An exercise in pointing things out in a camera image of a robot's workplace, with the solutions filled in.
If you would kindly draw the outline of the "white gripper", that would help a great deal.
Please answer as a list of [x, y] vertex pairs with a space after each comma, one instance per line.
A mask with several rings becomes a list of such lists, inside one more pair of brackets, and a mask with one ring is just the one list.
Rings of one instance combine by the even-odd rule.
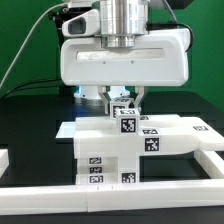
[[134, 107], [141, 111], [146, 86], [181, 86], [188, 80], [188, 29], [109, 36], [100, 31], [96, 9], [66, 21], [60, 71], [69, 86], [98, 86], [106, 114], [111, 101], [109, 86], [136, 86]]

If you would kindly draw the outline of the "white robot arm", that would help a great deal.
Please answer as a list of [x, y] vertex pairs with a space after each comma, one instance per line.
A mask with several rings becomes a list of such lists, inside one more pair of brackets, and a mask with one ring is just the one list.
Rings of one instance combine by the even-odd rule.
[[139, 105], [148, 86], [181, 86], [189, 77], [190, 27], [176, 21], [153, 24], [152, 7], [166, 0], [64, 0], [80, 15], [62, 25], [61, 77], [69, 86], [95, 86], [105, 105], [108, 88], [133, 86]]

